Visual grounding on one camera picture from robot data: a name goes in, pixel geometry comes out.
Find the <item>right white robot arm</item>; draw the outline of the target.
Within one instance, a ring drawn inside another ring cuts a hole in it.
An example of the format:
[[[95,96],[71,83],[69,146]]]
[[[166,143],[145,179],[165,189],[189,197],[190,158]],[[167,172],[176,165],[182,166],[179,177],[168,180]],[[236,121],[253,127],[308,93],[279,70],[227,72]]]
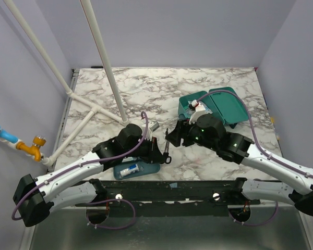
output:
[[[165,138],[175,147],[203,146],[225,161],[252,167],[275,178],[275,181],[247,180],[242,186],[232,188],[229,193],[233,203],[266,199],[294,205],[313,216],[313,168],[273,154],[239,133],[228,132],[210,114],[200,116],[194,123],[178,120]]]

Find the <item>teal divided tray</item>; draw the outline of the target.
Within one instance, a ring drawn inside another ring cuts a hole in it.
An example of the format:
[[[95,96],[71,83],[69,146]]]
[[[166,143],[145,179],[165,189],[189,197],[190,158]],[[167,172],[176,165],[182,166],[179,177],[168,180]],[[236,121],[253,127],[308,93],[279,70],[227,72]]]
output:
[[[121,178],[119,176],[119,172],[121,170],[133,165],[133,164],[138,164],[142,168],[142,170],[140,172],[133,173],[133,174],[130,174],[124,178]],[[146,164],[143,161],[125,162],[125,163],[117,165],[113,168],[113,176],[116,180],[125,180],[125,179],[129,179],[129,178],[135,178],[135,177],[139,177],[139,176],[154,174],[154,173],[159,172],[160,169],[161,169],[160,164]]]

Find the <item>black handled scissors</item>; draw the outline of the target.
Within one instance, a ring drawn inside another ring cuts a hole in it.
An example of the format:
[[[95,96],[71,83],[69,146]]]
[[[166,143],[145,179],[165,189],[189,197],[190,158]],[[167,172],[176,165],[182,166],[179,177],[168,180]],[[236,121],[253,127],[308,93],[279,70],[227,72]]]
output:
[[[170,142],[166,140],[164,153],[163,153],[165,164],[170,164],[172,161],[172,157],[169,155],[169,148],[170,148]]]

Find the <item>teal medicine kit box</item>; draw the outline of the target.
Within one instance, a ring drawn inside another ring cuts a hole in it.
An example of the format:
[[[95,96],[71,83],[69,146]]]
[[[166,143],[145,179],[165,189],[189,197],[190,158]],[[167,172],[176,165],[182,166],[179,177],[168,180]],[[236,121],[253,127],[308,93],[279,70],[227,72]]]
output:
[[[181,96],[178,104],[178,116],[180,119],[189,119],[193,111],[189,108],[191,102],[200,98],[207,91],[199,91],[189,95]],[[202,99],[203,106],[207,112],[212,113],[223,124],[232,129],[240,123],[247,121],[248,115],[244,105],[232,94],[225,92],[213,93]]]

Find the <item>small white blue tube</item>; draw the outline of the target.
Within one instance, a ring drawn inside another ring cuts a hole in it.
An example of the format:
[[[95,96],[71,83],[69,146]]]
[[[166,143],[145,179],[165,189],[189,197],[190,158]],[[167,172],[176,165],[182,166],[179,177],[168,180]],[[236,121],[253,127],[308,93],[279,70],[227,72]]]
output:
[[[119,176],[121,178],[124,178],[130,174],[140,172],[141,170],[142,170],[142,168],[138,164],[133,164],[133,165],[121,170],[119,172]]]

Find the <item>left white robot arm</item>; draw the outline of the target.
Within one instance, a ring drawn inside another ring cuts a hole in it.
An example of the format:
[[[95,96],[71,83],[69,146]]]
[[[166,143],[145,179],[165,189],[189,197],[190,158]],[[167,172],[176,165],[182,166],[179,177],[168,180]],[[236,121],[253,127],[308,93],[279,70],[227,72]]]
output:
[[[120,165],[128,158],[137,158],[148,164],[163,164],[165,156],[154,136],[147,129],[130,123],[119,134],[97,144],[90,152],[60,170],[38,176],[23,176],[16,187],[13,201],[16,207],[12,220],[23,221],[32,227],[61,208],[91,203],[101,205],[107,198],[101,181],[83,180]]]

